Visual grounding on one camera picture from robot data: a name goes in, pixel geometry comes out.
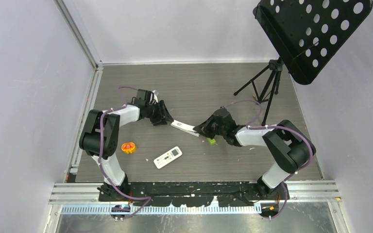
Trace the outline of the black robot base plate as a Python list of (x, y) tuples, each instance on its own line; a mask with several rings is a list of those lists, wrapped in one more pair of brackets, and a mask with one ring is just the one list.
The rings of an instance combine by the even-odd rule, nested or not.
[(151, 197), (153, 207), (207, 207), (217, 202), (220, 207), (251, 206), (260, 200), (276, 204), (289, 198), (286, 187), (273, 191), (259, 191), (251, 182), (132, 182), (124, 185), (119, 194), (112, 186), (103, 183), (97, 188), (99, 201), (127, 201), (140, 207), (145, 197)]

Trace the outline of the slim white remote control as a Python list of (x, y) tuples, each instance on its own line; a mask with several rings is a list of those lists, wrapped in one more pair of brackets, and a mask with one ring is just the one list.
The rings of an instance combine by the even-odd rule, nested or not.
[(193, 135), (193, 136), (196, 136), (196, 137), (199, 137), (200, 135), (197, 133), (196, 130), (194, 130), (193, 126), (191, 125), (188, 125), (188, 124), (185, 124), (185, 123), (182, 123), (180, 121), (177, 121), (177, 120), (174, 120), (171, 124), (170, 124), (172, 127), (176, 128), (176, 129), (179, 129), (183, 132), (186, 132), (190, 135)]

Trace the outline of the black tripod stand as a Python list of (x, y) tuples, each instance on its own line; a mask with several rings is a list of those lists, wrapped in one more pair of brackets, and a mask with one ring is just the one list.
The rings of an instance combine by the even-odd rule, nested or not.
[[(251, 78), (249, 81), (247, 81), (246, 84), (244, 84), (240, 89), (238, 89), (236, 92), (233, 93), (234, 96), (237, 96), (242, 90), (244, 90), (247, 86), (250, 84), (252, 85), (254, 89), (254, 100), (259, 103), (267, 103), (267, 107), (261, 122), (262, 126), (265, 126), (267, 123), (267, 117), (271, 108), (272, 100), (274, 95), (277, 95), (279, 93), (279, 84), (281, 80), (281, 74), (283, 71), (283, 65), (284, 62), (281, 57), (279, 57), (277, 60), (269, 60), (269, 63), (266, 67), (264, 67), (259, 73), (257, 73), (253, 78)], [(260, 77), (262, 74), (264, 74), (267, 70), (269, 70), (271, 73), (269, 75), (269, 78), (267, 79), (263, 89), (258, 92), (258, 89), (255, 85), (255, 80)]]

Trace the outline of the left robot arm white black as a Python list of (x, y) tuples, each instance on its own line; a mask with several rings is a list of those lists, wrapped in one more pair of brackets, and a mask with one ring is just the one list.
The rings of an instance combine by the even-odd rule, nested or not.
[(163, 100), (158, 100), (153, 91), (139, 89), (136, 96), (120, 108), (90, 110), (79, 139), (80, 149), (97, 163), (106, 188), (111, 189), (111, 195), (118, 201), (126, 200), (130, 193), (128, 176), (116, 156), (119, 129), (145, 118), (154, 126), (174, 121)]

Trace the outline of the orange yellow round toy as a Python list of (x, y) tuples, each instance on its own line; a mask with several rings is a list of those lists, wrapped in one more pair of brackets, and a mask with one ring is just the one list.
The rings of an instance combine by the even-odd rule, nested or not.
[(121, 150), (126, 154), (134, 153), (137, 149), (134, 142), (128, 142), (121, 145)]

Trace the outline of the green rectangular block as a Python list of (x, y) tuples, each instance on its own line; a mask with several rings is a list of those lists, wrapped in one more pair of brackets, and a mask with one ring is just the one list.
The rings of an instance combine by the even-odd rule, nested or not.
[(216, 140), (214, 138), (207, 138), (208, 142), (210, 145), (215, 145), (216, 144)]

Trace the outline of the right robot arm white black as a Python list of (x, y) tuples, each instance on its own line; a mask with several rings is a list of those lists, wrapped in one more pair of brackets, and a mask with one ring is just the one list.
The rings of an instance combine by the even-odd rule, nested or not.
[(260, 127), (238, 125), (226, 108), (216, 110), (193, 130), (211, 139), (216, 135), (221, 136), (229, 145), (236, 147), (267, 147), (274, 163), (255, 186), (264, 199), (271, 199), (277, 193), (277, 188), (308, 166), (316, 153), (314, 144), (291, 121), (283, 120), (275, 125)]

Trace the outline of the black perforated music stand tray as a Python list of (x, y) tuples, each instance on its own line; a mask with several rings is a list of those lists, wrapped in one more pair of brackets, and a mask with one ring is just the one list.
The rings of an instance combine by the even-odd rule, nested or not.
[(309, 85), (372, 8), (372, 0), (261, 0), (253, 15), (294, 81)]

